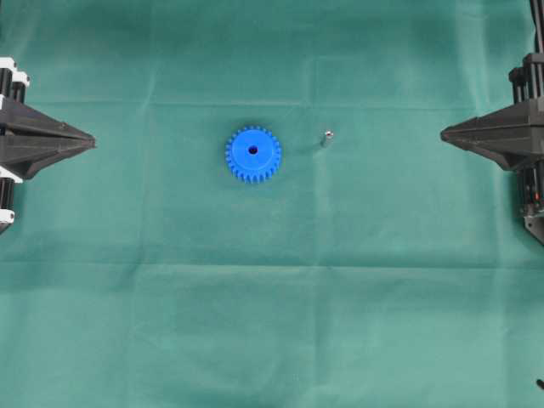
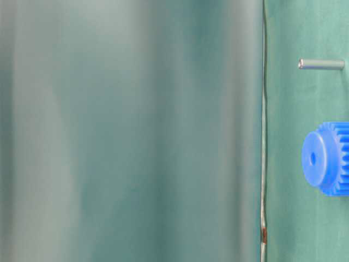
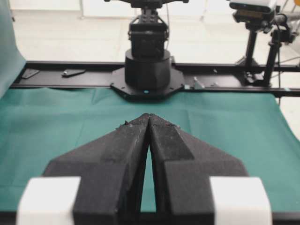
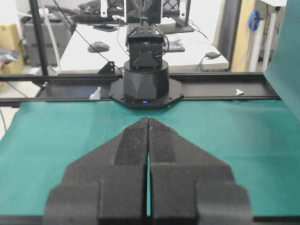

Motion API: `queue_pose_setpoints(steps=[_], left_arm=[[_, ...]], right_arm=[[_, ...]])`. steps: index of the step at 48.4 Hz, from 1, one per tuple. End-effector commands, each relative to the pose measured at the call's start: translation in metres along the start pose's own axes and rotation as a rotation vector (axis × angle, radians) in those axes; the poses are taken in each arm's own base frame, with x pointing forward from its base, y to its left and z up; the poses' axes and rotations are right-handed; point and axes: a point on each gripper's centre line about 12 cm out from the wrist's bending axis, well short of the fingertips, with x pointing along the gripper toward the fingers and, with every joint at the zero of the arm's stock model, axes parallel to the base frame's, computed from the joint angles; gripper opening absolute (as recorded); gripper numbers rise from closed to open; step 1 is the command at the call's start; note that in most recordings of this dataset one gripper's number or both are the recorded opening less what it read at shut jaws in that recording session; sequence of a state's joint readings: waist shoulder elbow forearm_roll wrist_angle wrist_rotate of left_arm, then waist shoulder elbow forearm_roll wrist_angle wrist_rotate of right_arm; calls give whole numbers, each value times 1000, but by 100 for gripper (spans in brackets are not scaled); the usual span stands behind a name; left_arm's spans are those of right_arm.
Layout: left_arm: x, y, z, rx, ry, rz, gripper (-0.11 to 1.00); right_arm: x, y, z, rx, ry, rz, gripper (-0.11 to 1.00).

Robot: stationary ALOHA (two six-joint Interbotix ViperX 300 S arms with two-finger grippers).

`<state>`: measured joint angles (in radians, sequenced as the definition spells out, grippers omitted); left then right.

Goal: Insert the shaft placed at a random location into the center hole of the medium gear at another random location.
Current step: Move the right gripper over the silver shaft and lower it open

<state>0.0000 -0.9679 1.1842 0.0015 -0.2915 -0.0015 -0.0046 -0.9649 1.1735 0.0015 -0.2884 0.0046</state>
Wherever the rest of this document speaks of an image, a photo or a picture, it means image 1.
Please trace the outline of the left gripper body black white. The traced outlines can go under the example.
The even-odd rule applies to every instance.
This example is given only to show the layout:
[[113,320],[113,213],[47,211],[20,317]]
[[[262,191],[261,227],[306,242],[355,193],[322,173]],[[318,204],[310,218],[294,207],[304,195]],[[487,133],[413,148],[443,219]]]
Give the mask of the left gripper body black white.
[[[24,71],[19,71],[12,57],[1,58],[1,106],[6,99],[25,102],[26,89],[30,86],[30,79]],[[14,222],[14,188],[23,180],[1,166],[1,233],[7,230]]]

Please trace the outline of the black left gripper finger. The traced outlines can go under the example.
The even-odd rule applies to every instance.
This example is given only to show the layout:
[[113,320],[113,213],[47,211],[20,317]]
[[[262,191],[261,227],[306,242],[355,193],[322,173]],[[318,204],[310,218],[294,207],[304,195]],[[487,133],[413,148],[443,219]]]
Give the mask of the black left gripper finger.
[[33,146],[22,144],[4,145],[1,147],[1,167],[19,179],[33,179],[41,170],[58,162],[78,156],[96,147],[91,139],[31,138],[31,142],[42,142]]
[[1,126],[22,135],[41,135],[85,142],[95,141],[92,135],[65,122],[59,122],[18,101],[3,101],[1,103]]

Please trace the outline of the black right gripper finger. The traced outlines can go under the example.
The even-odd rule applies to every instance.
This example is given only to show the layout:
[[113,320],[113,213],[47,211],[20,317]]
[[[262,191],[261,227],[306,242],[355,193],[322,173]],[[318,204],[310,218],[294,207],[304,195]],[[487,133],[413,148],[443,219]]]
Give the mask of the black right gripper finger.
[[453,140],[460,134],[502,131],[515,128],[543,126],[543,101],[526,100],[485,116],[471,118],[445,128],[440,136],[443,140]]
[[534,144],[532,138],[476,140],[443,134],[441,139],[495,162],[504,171],[518,171],[543,160],[543,145]]

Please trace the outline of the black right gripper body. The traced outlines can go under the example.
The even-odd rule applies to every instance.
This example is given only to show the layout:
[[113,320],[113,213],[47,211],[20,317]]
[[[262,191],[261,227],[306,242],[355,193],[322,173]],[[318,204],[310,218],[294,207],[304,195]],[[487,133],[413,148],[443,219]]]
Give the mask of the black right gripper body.
[[[527,54],[523,64],[510,71],[508,77],[512,85],[514,104],[543,95],[542,56],[542,53]],[[543,154],[516,174],[524,227],[543,244]]]

